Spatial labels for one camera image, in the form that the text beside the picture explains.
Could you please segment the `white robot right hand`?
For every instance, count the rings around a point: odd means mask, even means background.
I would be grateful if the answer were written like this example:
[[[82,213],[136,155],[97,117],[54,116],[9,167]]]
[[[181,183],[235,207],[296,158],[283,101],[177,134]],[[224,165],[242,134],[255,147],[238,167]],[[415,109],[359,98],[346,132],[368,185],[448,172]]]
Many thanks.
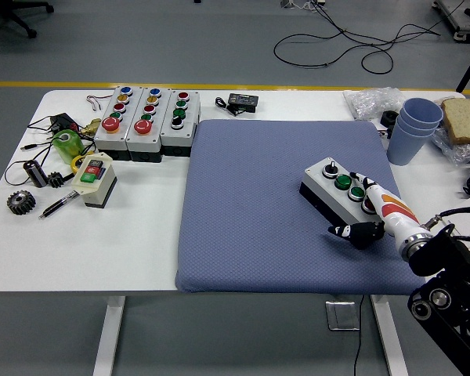
[[[420,226],[415,214],[394,193],[374,180],[357,172],[350,176],[362,184],[380,222],[359,222],[347,226],[330,226],[327,230],[336,237],[350,242],[357,249],[365,249],[383,238],[385,233],[395,238],[400,253],[416,243],[432,238],[431,233]]]

